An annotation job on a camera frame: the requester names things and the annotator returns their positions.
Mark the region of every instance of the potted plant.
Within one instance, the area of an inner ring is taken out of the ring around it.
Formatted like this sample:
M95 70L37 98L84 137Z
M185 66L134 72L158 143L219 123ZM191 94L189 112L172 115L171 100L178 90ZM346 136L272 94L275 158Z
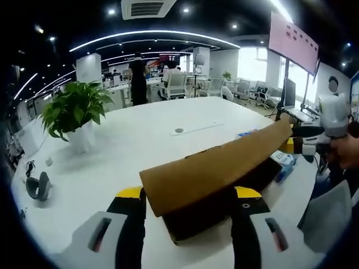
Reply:
M92 121L101 124L103 104L110 102L108 91L101 89L100 83L69 83L42 112L44 129L52 137L70 142L77 153L86 152L94 142Z
M231 73L225 71L222 75L223 78L225 78L226 80L231 80L232 79L232 75Z

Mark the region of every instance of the air conditioner vent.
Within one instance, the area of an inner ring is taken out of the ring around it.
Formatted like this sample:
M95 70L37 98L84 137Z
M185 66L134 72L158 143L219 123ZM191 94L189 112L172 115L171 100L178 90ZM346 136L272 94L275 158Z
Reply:
M177 0L122 0L124 20L135 18L164 18Z

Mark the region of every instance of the pink screen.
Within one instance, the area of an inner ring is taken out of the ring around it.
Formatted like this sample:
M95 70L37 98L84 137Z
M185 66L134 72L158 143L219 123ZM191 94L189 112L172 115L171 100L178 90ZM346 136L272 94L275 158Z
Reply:
M269 49L315 74L318 44L305 32L275 12L271 13Z

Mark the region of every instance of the white flower pot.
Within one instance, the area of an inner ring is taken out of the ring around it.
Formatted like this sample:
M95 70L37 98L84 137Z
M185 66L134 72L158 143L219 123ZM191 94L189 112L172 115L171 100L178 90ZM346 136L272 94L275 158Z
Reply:
M66 133L67 138L76 153L81 154L91 150L95 140L92 125L93 122L90 120L74 132Z

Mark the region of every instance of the ceiling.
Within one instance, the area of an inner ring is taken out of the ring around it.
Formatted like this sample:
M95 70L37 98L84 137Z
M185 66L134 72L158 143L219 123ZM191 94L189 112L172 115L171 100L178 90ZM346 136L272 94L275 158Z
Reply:
M349 0L280 2L291 15L293 22L319 44L322 62L341 70L349 77L359 70L357 14ZM25 100L34 96L34 91L38 92L50 82L73 71L72 65L76 59L87 53L97 52L102 59L107 59L135 51L173 51L173 48L179 51L195 45L186 43L186 40L208 44L211 49L233 48L228 44L198 36L146 33L109 38L69 52L71 48L85 42L127 31L177 30L228 41L235 40L236 36L258 35L258 39L248 38L234 43L262 45L260 41L266 40L265 35L269 32L270 12L277 10L270 0L177 0L165 18L123 20L120 0L33 0L21 4L12 1L8 6L9 13L4 14L7 44L3 53L7 56L8 67L18 65L25 69L20 72L18 80L11 68L6 73L6 85L2 94L6 94L14 105L20 99ZM111 8L115 10L115 14L110 16L108 10ZM188 8L189 12L184 13L184 8ZM232 28L233 24L237 25L236 29ZM39 25L44 33L35 31L35 25ZM54 42L49 40L51 36L56 38ZM144 39L149 40L126 43ZM155 42L154 39L172 39L180 42ZM350 48L346 46L348 42L352 44ZM115 45L97 50L112 44ZM105 61L103 68L107 63L120 61L124 60ZM348 63L345 67L341 65L343 61ZM14 101L13 97L35 73L38 75Z

